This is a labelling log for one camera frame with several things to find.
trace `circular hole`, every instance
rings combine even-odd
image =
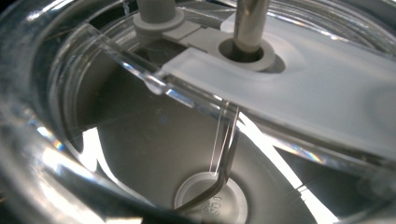
[[[240,50],[233,43],[231,38],[223,41],[219,45],[219,51],[224,57],[237,63],[255,63],[264,56],[264,51],[262,48],[259,48],[258,51],[253,53],[246,53]]]

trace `metal shaft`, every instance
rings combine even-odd
[[[233,32],[232,59],[250,63],[259,57],[270,0],[238,0]]]

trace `metal rod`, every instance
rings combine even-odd
[[[233,31],[232,59],[241,63],[256,61],[262,42],[270,0],[238,0]]]
[[[224,185],[227,184],[228,178],[230,177],[231,167],[233,165],[233,157],[236,151],[236,144],[238,140],[239,132],[236,132],[236,122],[239,116],[239,107],[236,108],[235,116],[232,124],[225,125],[224,130],[224,152],[220,157],[219,165],[219,177],[209,189],[205,190],[201,194],[195,196],[193,199],[184,203],[176,209],[178,212],[184,212],[194,208],[195,206],[203,203],[219,193]]]

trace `cylindrical fitting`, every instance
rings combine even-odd
[[[162,23],[172,20],[176,14],[175,0],[137,0],[142,21]]]
[[[233,33],[233,58],[236,61],[257,60],[269,2],[238,0]]]

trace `transparent bowl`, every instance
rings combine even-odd
[[[223,32],[234,7],[235,1],[177,1],[186,21]],[[143,44],[134,29],[137,12],[136,1],[41,0],[20,1],[2,15],[0,185],[22,221],[395,218],[396,152],[381,150],[391,140],[363,144],[356,136],[344,137],[343,128],[336,130],[339,135],[313,133],[312,125],[272,116],[283,107],[269,114],[249,106],[253,96],[238,101],[245,92],[226,92],[227,98],[167,74],[166,67],[189,47],[169,39]],[[347,4],[279,0],[267,17],[270,40],[284,38],[290,52],[307,52],[299,49],[298,37],[309,34],[329,43],[326,50],[312,51],[331,55],[332,45],[340,44],[394,69],[393,31]],[[275,24],[295,29],[295,42],[277,33]],[[282,69],[263,76],[287,77],[299,69],[302,63],[274,47]],[[391,97],[395,78],[387,78],[384,94]],[[375,114],[391,114],[387,102],[374,102]],[[394,132],[393,124],[379,123],[384,132]],[[227,184],[193,209],[177,211],[219,178],[227,130],[237,135]]]

